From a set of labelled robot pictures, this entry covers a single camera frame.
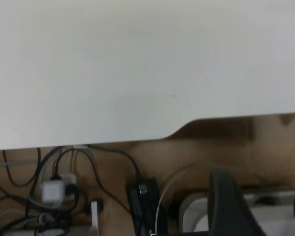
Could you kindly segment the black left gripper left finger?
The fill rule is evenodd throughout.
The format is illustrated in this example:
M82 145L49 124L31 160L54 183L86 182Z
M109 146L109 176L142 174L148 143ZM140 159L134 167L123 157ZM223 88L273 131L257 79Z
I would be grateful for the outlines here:
M239 186L227 171L210 174L208 194L210 236L264 236Z

